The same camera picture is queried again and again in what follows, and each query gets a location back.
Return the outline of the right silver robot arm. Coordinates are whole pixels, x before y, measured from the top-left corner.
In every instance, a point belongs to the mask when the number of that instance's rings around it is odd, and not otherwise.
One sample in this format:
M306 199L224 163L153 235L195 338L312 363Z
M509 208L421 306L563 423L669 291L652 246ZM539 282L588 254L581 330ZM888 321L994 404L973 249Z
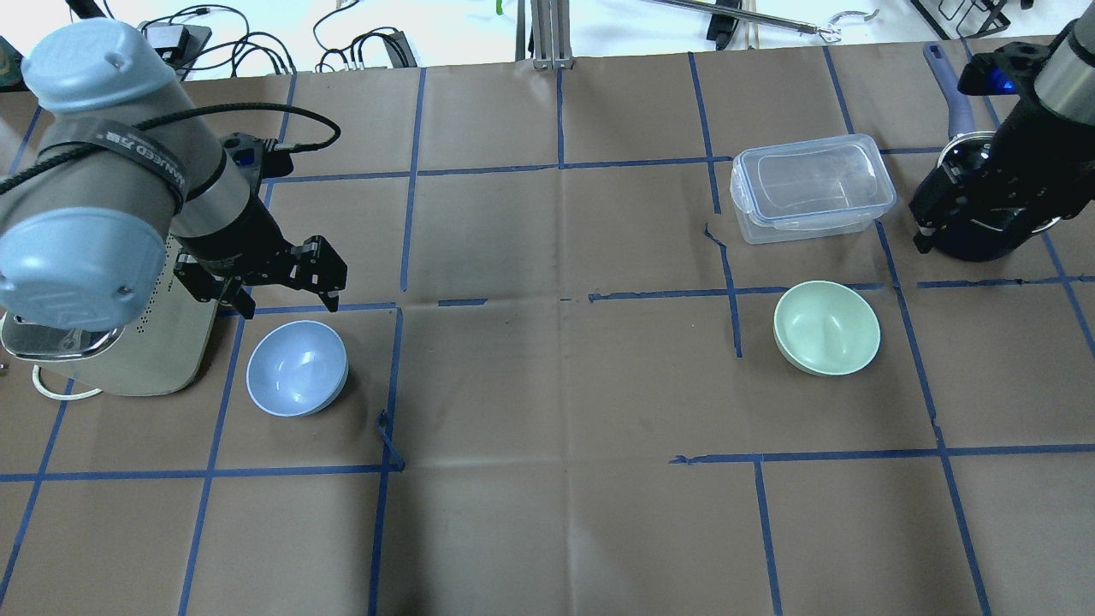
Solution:
M950 140L909 204L919 253L998 260L1092 202L1091 10L1048 45L1012 42L961 73L941 45L922 51Z

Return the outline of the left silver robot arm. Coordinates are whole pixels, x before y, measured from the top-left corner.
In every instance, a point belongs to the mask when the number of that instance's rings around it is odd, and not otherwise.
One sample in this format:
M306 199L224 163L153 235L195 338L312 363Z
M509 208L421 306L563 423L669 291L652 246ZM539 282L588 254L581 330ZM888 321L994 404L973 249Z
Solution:
M130 25L107 18L50 33L24 59L24 81L54 121L31 167L3 181L3 310L58 330L107 332L138 319L181 246L175 274L199 303L254 315L251 286L314 293L339 309L346 263L313 235L284 237L261 182L293 171L321 143L212 133L175 71Z

